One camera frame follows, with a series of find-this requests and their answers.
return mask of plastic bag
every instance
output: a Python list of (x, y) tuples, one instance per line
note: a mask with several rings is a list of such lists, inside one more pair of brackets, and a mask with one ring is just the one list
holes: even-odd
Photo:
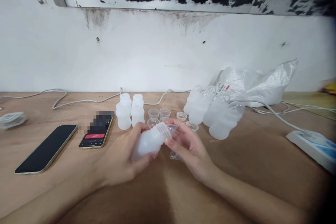
[[(280, 64), (268, 72), (245, 71), (232, 67), (225, 68), (217, 85), (222, 85), (231, 100), (258, 100), (268, 105), (281, 102), (299, 59)], [(261, 107), (261, 103), (246, 102), (249, 107)]]

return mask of smartphone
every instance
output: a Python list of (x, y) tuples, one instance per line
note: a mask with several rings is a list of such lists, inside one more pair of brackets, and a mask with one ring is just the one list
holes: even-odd
[(114, 111), (99, 111), (96, 118), (93, 119), (87, 134), (83, 137), (78, 148), (96, 149), (102, 148), (105, 144), (107, 134), (109, 133)]
[(48, 169), (72, 135), (76, 124), (58, 126), (14, 171), (15, 174), (41, 173)]

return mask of cable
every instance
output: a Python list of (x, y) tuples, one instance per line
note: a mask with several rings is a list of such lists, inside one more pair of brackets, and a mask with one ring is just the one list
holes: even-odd
[[(32, 97), (32, 96), (36, 96), (36, 95), (39, 95), (39, 94), (42, 94), (44, 92), (50, 92), (50, 91), (56, 91), (56, 90), (60, 90), (60, 91), (63, 91), (64, 92), (64, 95), (61, 96), (60, 98), (57, 99), (57, 101), (55, 101), (55, 103), (53, 104), (52, 106), (52, 109), (58, 109), (60, 107), (63, 107), (65, 105), (69, 105), (69, 104), (74, 104), (74, 103), (79, 103), (79, 102), (95, 102), (95, 103), (100, 103), (100, 102), (104, 102), (104, 101), (107, 101), (115, 96), (118, 96), (118, 95), (121, 95), (121, 93), (123, 92), (123, 88), (120, 87), (120, 91), (118, 94), (115, 94), (115, 95), (112, 95), (104, 100), (79, 100), (79, 101), (73, 101), (73, 102), (69, 102), (69, 103), (65, 103), (65, 104), (62, 104), (62, 105), (59, 105), (59, 106), (56, 106), (60, 100), (62, 100), (66, 95), (67, 95), (67, 91), (65, 89), (47, 89), (47, 90), (44, 90), (44, 91), (41, 91), (39, 93), (36, 93), (36, 94), (32, 94), (32, 95), (28, 95), (28, 96), (21, 96), (21, 97), (16, 97), (16, 96), (0, 96), (0, 98), (13, 98), (13, 99), (23, 99), (23, 98), (28, 98), (28, 97)], [(165, 96), (166, 93), (168, 93), (169, 91), (172, 91), (174, 93), (184, 93), (184, 92), (189, 92), (190, 90), (186, 90), (186, 91), (174, 91), (172, 89), (168, 89), (160, 98), (160, 100), (157, 102), (157, 103), (145, 103), (146, 105), (158, 105), (162, 98)]]
[(172, 90), (172, 89), (168, 89), (168, 90), (161, 96), (160, 100), (159, 100), (157, 103), (144, 103), (144, 104), (146, 104), (146, 105), (159, 105), (159, 103), (161, 102), (161, 100), (162, 100), (162, 98), (164, 97), (164, 95), (165, 95), (166, 93), (168, 93), (169, 91), (173, 91), (174, 93), (184, 93), (184, 92), (189, 92), (189, 91), (191, 91), (191, 90), (186, 90), (186, 91), (174, 91), (174, 90)]
[(266, 108), (268, 108), (280, 121), (282, 121), (283, 123), (285, 123), (285, 124), (287, 124), (287, 125), (289, 125), (289, 126), (291, 126), (291, 127), (293, 127), (294, 129), (297, 129), (297, 130), (299, 130), (299, 131), (302, 131), (302, 132), (306, 132), (306, 130), (303, 130), (303, 129), (301, 129), (301, 128), (299, 128), (299, 127), (296, 127), (295, 125), (293, 125), (293, 124), (290, 124), (289, 122), (287, 122), (286, 120), (284, 120), (284, 119), (282, 119), (279, 115), (278, 115), (278, 113), (276, 113), (270, 106), (268, 106), (266, 103), (263, 103), (263, 102), (261, 102), (261, 101), (256, 101), (256, 100), (233, 100), (232, 102), (257, 102), (257, 103), (261, 103), (261, 104), (263, 104)]
[[(281, 102), (282, 104), (285, 104), (287, 106), (287, 108), (282, 111), (282, 112), (277, 112), (278, 115), (284, 115), (284, 114), (287, 114), (287, 113), (290, 113), (290, 112), (294, 112), (294, 111), (298, 111), (298, 110), (307, 110), (307, 109), (323, 109), (323, 110), (328, 110), (330, 112), (333, 112), (333, 113), (336, 113), (336, 109), (331, 109), (331, 108), (323, 108), (323, 107), (318, 107), (318, 106), (312, 106), (312, 105), (304, 105), (304, 104), (297, 104), (297, 103), (287, 103), (287, 102)], [(294, 110), (290, 110), (290, 107), (287, 105), (287, 104), (293, 104), (293, 105), (300, 105), (300, 106), (309, 106), (309, 107), (305, 107), (305, 108), (298, 108), (298, 109), (294, 109)], [(265, 115), (272, 115), (273, 113), (272, 112), (269, 112), (269, 111), (263, 111), (263, 110), (259, 110), (257, 108), (253, 108), (253, 107), (249, 107), (251, 110), (259, 113), (259, 114), (265, 114)]]

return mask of plastic bottle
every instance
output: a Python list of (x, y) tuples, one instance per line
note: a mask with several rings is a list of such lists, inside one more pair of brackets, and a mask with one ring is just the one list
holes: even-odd
[(144, 101), (143, 101), (142, 94), (135, 94), (133, 95), (133, 102), (132, 105), (139, 105), (139, 106), (144, 106)]
[(142, 94), (135, 94), (133, 95), (133, 102), (132, 102), (132, 126), (134, 127), (137, 122), (145, 122), (145, 111), (144, 111), (144, 101), (142, 98)]
[(191, 112), (189, 114), (189, 121), (195, 124), (201, 124), (203, 121), (203, 117), (205, 113), (208, 111), (208, 107), (212, 100), (214, 99), (216, 94), (216, 87), (209, 86), (202, 93), (201, 97), (196, 100), (194, 103), (194, 107), (191, 108)]
[(134, 147), (133, 161), (140, 160), (150, 152), (158, 152), (165, 139), (172, 137), (175, 129), (175, 125), (166, 125), (164, 122), (160, 122), (150, 130), (142, 132)]
[(118, 118), (118, 127), (121, 130), (127, 130), (130, 128), (131, 126), (131, 118), (130, 118), (130, 110), (128, 108), (128, 106), (122, 104), (122, 103), (118, 103), (116, 105), (116, 110), (115, 110), (115, 114)]
[(229, 108), (230, 96), (226, 93), (221, 93), (210, 104), (208, 111), (203, 117), (203, 123), (210, 127), (219, 116), (219, 113), (225, 113)]
[(187, 103), (183, 108), (184, 113), (186, 113), (187, 115), (190, 114), (191, 109), (194, 107), (194, 103), (197, 101), (197, 99), (201, 97), (201, 94), (202, 94), (202, 87), (199, 85), (194, 87), (190, 91), (189, 96), (187, 98)]
[(130, 94), (128, 93), (122, 93), (120, 95), (120, 102), (121, 104), (124, 104), (125, 106), (127, 106), (128, 110), (129, 110), (129, 116), (131, 116), (131, 110), (132, 110), (132, 100), (130, 98)]
[(237, 126), (245, 112), (245, 106), (237, 103), (231, 103), (228, 109), (222, 111), (216, 121), (210, 126), (209, 133), (217, 140), (224, 140), (229, 136), (230, 131)]
[(131, 110), (131, 115), (132, 115), (132, 126), (134, 127), (137, 122), (145, 122), (145, 111), (142, 106), (138, 105), (132, 105), (132, 110)]

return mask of red button on screen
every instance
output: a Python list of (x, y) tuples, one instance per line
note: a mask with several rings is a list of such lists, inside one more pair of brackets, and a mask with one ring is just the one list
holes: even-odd
[(92, 134), (92, 135), (86, 135), (85, 138), (103, 138), (105, 134)]

